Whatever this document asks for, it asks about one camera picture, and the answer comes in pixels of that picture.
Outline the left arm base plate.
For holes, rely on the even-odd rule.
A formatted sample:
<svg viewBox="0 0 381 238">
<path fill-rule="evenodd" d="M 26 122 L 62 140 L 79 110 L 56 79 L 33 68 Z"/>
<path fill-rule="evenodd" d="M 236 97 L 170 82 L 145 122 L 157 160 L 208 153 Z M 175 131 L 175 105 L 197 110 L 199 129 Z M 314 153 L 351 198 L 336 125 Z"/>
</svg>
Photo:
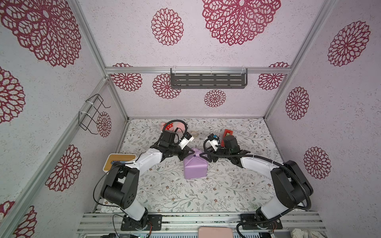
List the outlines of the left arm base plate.
<svg viewBox="0 0 381 238">
<path fill-rule="evenodd" d="M 143 215 L 141 220 L 136 221 L 125 215 L 123 217 L 121 231 L 160 231 L 162 218 L 162 215 Z"/>
</svg>

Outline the white tissue box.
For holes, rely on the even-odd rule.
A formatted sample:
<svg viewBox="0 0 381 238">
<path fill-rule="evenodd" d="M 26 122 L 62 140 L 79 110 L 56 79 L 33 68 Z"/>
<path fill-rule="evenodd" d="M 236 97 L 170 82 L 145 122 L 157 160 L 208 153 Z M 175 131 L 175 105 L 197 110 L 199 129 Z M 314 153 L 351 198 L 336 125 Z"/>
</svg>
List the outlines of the white tissue box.
<svg viewBox="0 0 381 238">
<path fill-rule="evenodd" d="M 111 169 L 112 165 L 116 162 L 126 163 L 129 161 L 133 161 L 136 158 L 137 156 L 135 154 L 110 154 L 106 159 L 103 171 L 105 173 L 108 172 Z"/>
</svg>

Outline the red tape dispenser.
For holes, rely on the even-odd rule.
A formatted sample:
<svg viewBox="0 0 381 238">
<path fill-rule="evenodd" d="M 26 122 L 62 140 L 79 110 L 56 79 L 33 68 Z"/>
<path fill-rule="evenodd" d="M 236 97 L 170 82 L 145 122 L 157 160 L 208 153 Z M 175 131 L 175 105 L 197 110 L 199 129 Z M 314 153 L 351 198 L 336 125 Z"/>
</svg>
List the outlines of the red tape dispenser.
<svg viewBox="0 0 381 238">
<path fill-rule="evenodd" d="M 232 131 L 232 130 L 225 129 L 225 130 L 224 130 L 224 133 L 223 133 L 223 136 L 222 136 L 222 139 L 221 139 L 221 147 L 225 147 L 224 139 L 225 139 L 225 137 L 227 137 L 227 136 L 229 136 L 229 135 L 233 135 L 233 131 Z"/>
</svg>

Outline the grey wall shelf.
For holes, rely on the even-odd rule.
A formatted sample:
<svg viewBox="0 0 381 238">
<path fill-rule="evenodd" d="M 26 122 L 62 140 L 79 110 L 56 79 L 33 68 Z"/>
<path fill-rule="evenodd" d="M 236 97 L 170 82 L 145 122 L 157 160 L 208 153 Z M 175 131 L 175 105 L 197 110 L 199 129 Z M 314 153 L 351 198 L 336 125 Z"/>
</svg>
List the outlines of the grey wall shelf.
<svg viewBox="0 0 381 238">
<path fill-rule="evenodd" d="M 171 68 L 170 85 L 173 89 L 244 89 L 248 73 L 245 68 L 239 73 L 177 72 Z"/>
</svg>

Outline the clear tape roll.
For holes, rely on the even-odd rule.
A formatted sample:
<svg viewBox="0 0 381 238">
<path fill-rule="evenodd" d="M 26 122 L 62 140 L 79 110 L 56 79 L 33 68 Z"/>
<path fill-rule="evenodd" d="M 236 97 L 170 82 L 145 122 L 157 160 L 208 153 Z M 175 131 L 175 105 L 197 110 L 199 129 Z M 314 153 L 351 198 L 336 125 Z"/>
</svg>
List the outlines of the clear tape roll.
<svg viewBox="0 0 381 238">
<path fill-rule="evenodd" d="M 190 131 L 190 134 L 193 136 L 193 137 L 199 137 L 199 133 L 197 131 Z"/>
</svg>

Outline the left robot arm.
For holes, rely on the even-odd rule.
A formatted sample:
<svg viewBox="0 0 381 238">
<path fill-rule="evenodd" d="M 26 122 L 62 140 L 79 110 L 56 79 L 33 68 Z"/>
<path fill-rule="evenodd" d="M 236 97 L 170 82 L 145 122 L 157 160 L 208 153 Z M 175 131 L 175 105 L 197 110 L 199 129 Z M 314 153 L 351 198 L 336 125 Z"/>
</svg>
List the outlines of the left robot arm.
<svg viewBox="0 0 381 238">
<path fill-rule="evenodd" d="M 127 163 L 115 162 L 104 175 L 100 196 L 119 207 L 138 226 L 143 227 L 148 222 L 148 210 L 136 199 L 140 176 L 166 158 L 177 156 L 182 160 L 194 154 L 188 147 L 194 137 L 189 132 L 185 132 L 181 139 L 177 137 L 174 131 L 163 131 L 159 139 L 137 159 Z"/>
</svg>

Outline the pink plush toy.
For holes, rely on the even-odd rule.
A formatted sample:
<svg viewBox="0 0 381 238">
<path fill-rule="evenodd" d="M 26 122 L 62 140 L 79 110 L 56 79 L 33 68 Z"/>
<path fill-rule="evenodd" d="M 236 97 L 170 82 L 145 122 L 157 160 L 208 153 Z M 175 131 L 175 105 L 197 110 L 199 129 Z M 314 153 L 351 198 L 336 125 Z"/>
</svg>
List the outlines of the pink plush toy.
<svg viewBox="0 0 381 238">
<path fill-rule="evenodd" d="M 160 126 L 160 130 L 165 131 L 176 131 L 184 133 L 186 130 L 186 126 L 184 123 L 180 122 L 179 120 L 175 120 L 174 122 L 162 122 Z"/>
</svg>

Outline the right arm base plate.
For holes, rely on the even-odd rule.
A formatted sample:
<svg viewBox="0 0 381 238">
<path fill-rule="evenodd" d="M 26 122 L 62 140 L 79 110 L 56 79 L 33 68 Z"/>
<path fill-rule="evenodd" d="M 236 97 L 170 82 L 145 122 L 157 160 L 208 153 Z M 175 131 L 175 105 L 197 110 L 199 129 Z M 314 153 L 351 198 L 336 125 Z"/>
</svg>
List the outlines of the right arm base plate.
<svg viewBox="0 0 381 238">
<path fill-rule="evenodd" d="M 243 230 L 282 230 L 280 219 L 268 221 L 266 218 L 258 217 L 255 213 L 240 215 Z"/>
</svg>

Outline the white cloth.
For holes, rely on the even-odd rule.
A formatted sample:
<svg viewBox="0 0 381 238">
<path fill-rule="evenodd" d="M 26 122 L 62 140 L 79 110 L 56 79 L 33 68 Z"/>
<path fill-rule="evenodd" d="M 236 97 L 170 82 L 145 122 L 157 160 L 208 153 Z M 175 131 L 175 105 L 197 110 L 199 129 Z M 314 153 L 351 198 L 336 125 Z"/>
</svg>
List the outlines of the white cloth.
<svg viewBox="0 0 381 238">
<path fill-rule="evenodd" d="M 326 238 L 321 232 L 306 229 L 293 229 L 291 238 Z"/>
</svg>

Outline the pink wrapping paper sheet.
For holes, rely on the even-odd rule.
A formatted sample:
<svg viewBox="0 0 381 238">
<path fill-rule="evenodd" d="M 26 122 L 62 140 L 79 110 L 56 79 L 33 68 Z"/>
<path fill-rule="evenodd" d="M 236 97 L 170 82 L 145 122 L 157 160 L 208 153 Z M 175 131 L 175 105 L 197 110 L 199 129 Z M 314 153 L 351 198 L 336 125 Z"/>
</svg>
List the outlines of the pink wrapping paper sheet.
<svg viewBox="0 0 381 238">
<path fill-rule="evenodd" d="M 185 179 L 198 179 L 207 176 L 208 161 L 200 155 L 201 150 L 192 148 L 193 154 L 188 155 L 184 159 L 184 177 Z"/>
</svg>

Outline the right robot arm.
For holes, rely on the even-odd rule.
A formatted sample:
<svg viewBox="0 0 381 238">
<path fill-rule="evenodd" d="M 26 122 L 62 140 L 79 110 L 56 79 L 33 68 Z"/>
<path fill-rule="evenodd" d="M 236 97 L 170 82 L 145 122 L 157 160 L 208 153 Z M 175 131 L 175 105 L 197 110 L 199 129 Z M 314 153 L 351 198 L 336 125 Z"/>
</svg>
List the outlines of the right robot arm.
<svg viewBox="0 0 381 238">
<path fill-rule="evenodd" d="M 242 220 L 236 226 L 236 231 L 241 238 L 244 235 L 240 227 L 272 225 L 289 212 L 300 209 L 309 211 L 312 206 L 311 195 L 313 188 L 298 164 L 292 160 L 280 163 L 269 158 L 251 154 L 248 150 L 240 148 L 233 135 L 224 138 L 224 146 L 220 145 L 219 137 L 211 134 L 203 142 L 205 158 L 209 162 L 218 159 L 228 159 L 237 167 L 255 171 L 272 179 L 275 196 L 256 210 L 252 219 Z"/>
</svg>

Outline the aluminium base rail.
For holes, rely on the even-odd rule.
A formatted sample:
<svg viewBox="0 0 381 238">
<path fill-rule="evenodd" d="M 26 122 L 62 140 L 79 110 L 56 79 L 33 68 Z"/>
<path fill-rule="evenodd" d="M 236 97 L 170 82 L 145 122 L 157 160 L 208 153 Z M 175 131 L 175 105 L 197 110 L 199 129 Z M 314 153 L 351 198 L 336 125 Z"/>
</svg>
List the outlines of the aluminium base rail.
<svg viewBox="0 0 381 238">
<path fill-rule="evenodd" d="M 164 232 L 196 232 L 199 227 L 228 227 L 233 230 L 240 222 L 241 214 L 237 212 L 207 212 L 207 213 L 161 213 L 159 225 L 160 233 Z M 277 232 L 291 231 L 292 229 L 308 229 L 326 232 L 327 229 L 322 218 L 317 212 L 288 213 L 276 220 Z M 124 225 L 122 213 L 85 213 L 79 223 L 76 234 L 107 234 L 114 231 L 120 232 Z"/>
</svg>

